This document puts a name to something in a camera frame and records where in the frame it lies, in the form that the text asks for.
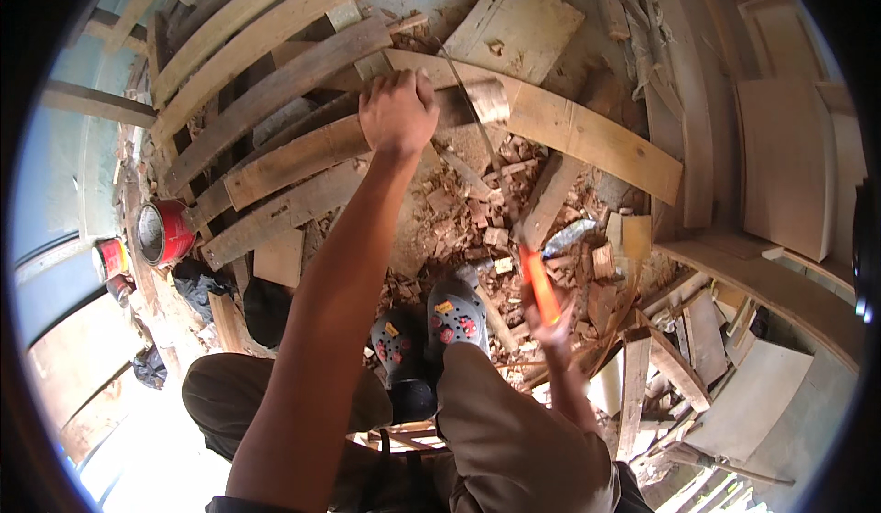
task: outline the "right hand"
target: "right hand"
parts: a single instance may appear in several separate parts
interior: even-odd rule
[[[542,323],[531,284],[523,284],[521,288],[523,316],[526,318],[530,334],[541,346],[568,351],[569,334],[572,333],[572,314],[575,310],[575,293],[568,293],[556,286],[553,286],[553,290],[560,309],[559,320],[556,323],[551,325]]]
[[[401,161],[418,159],[435,134],[441,108],[423,68],[377,77],[358,98],[364,138],[377,154]]]

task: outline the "brown pants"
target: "brown pants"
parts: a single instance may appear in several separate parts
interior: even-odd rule
[[[232,460],[269,383],[274,361],[242,354],[204,356],[183,383],[183,402],[209,448]],[[619,474],[598,435],[512,389],[474,345],[444,353],[437,425],[451,451],[423,466],[452,513],[484,511],[609,512],[621,495]],[[391,423],[391,402],[364,370],[352,399],[350,432]],[[297,430],[292,419],[291,430]],[[410,478],[393,454],[378,489],[381,510],[405,510]],[[330,507],[357,508],[380,452],[346,441]]]

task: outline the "crocs shoe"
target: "crocs shoe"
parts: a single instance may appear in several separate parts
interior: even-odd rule
[[[402,309],[391,309],[374,323],[370,341],[385,368],[392,424],[424,421],[437,412],[437,397],[428,384],[422,357],[425,329]]]
[[[428,296],[428,343],[425,360],[442,366],[443,352],[451,343],[471,343],[490,355],[486,307],[473,287],[460,279],[438,282]]]

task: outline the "person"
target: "person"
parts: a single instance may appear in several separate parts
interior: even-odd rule
[[[393,309],[371,326],[405,189],[439,108],[424,70],[378,77],[358,114],[373,159],[304,274],[275,361],[220,353],[193,363],[182,392],[206,445],[232,461],[208,511],[649,510],[600,437],[569,339],[574,302],[543,326],[549,410],[489,359],[476,274],[435,285],[427,319]],[[362,367],[370,334],[387,387]],[[435,415],[440,452],[389,454],[345,438]]]

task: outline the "fingers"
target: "fingers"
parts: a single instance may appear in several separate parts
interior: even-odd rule
[[[416,96],[419,97],[425,110],[429,113],[441,111],[435,102],[435,87],[428,78],[428,71],[424,67],[420,67],[416,72]]]

